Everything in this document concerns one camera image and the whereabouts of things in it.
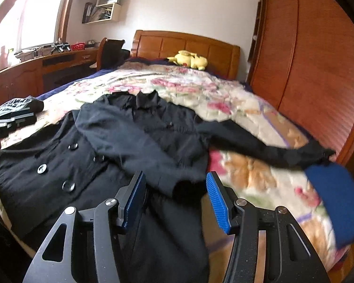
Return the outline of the black coat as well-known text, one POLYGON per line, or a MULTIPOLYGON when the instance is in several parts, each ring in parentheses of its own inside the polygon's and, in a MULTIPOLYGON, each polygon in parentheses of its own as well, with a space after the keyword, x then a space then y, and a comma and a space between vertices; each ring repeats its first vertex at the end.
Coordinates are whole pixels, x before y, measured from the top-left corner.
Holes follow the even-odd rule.
POLYGON ((211 146, 283 168, 333 154, 316 141, 267 146, 232 120, 202 120, 157 92, 117 92, 2 150, 0 200, 13 233, 36 249, 66 207, 93 208, 142 171, 146 205, 121 242, 130 282, 207 282, 201 198, 211 146))

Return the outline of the dark grey folded garment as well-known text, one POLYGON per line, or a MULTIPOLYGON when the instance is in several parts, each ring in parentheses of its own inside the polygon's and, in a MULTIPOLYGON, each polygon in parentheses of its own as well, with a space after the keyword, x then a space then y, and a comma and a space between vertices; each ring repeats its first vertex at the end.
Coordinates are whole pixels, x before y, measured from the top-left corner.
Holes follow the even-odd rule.
POLYGON ((14 118, 35 116, 44 109, 44 102, 33 96, 13 98, 0 105, 0 122, 14 118))

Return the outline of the blue bed sheet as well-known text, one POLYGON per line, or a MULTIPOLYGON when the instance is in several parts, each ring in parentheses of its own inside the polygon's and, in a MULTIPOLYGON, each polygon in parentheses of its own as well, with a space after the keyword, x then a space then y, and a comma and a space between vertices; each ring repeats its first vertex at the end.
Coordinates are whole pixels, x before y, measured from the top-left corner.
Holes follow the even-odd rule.
POLYGON ((70 85, 72 85, 74 83, 77 83, 77 82, 79 82, 81 80, 93 79, 93 78, 99 77, 101 75, 105 75, 105 74, 108 74, 110 72, 113 72, 114 70, 116 70, 116 68, 100 70, 100 71, 98 71, 98 72, 96 72, 96 73, 94 73, 92 75, 87 76, 87 77, 83 77, 81 79, 74 80, 74 81, 72 81, 70 83, 66 83, 66 84, 64 84, 62 86, 59 86, 56 89, 52 89, 51 91, 48 91, 48 92, 46 92, 46 93, 44 93, 42 95, 37 96, 36 98, 38 100, 46 100, 47 98, 50 98, 52 95, 55 95, 55 94, 60 93, 61 91, 64 91, 67 87, 69 87, 70 85))

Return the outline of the wooden desk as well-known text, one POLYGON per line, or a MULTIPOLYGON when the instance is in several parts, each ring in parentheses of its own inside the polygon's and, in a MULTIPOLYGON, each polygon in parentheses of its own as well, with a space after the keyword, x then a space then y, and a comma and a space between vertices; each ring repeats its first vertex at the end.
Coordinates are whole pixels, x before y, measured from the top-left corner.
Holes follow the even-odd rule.
POLYGON ((98 50, 86 49, 25 61, 0 71, 0 105, 12 98, 37 97, 94 72, 98 50))

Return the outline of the blue folded garment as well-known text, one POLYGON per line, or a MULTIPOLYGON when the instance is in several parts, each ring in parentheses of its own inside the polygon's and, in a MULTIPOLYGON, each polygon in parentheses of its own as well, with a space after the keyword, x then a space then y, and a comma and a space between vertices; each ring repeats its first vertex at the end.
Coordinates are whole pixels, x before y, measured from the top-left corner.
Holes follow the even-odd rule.
POLYGON ((331 219, 336 248, 354 243, 354 179, 341 165, 312 165, 304 170, 331 219))

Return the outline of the black device on desk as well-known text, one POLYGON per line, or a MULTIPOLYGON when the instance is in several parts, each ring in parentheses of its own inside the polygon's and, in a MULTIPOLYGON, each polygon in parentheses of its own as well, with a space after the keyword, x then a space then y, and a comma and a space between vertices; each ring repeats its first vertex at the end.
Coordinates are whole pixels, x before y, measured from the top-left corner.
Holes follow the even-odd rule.
POLYGON ((72 49, 67 42, 61 42, 61 43, 54 43, 52 50, 51 50, 51 55, 54 53, 64 53, 64 52, 71 52, 72 49))

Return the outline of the red basket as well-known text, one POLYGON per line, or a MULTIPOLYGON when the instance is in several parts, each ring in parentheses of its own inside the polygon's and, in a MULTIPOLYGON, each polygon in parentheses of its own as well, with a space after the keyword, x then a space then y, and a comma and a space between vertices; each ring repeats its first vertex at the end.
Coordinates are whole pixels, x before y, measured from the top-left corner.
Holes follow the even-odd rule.
POLYGON ((85 49, 85 43, 84 42, 75 43, 75 44, 70 45, 70 48, 71 48, 72 51, 84 50, 85 49))

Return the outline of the wooden chair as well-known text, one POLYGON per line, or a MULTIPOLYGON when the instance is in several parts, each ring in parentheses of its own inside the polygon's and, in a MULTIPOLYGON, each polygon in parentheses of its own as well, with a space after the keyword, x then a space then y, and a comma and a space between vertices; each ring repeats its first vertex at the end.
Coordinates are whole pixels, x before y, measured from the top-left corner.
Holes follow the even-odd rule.
POLYGON ((97 72, 114 69, 130 57, 130 51, 123 48, 124 40, 103 38, 98 47, 96 62, 90 66, 97 72))

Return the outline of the yellow plush toy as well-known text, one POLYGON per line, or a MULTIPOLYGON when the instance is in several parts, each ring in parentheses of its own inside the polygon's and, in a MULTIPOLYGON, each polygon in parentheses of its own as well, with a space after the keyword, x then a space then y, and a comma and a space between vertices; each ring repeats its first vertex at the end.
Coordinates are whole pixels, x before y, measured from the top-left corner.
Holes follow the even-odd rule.
POLYGON ((178 54, 167 58, 169 62, 176 65, 192 68, 196 70, 205 70, 208 66, 207 58, 187 50, 179 50, 178 54))

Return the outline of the wooden wardrobe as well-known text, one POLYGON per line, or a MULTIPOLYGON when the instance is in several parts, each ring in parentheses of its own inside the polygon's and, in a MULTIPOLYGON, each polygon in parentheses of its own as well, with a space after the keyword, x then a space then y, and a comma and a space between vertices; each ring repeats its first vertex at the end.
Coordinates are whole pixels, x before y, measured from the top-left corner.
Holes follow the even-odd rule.
POLYGON ((354 22, 346 0, 260 0, 249 83, 354 176, 354 22))

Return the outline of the wooden headboard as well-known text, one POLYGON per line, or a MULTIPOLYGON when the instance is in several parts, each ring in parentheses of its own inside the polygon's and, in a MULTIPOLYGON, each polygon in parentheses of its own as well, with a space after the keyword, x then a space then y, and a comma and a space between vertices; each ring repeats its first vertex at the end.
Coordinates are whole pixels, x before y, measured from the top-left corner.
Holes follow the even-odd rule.
POLYGON ((179 50, 187 50, 207 58, 207 71, 223 79, 235 80, 240 63, 240 47, 213 38, 174 31, 137 30, 131 57, 164 59, 179 50))

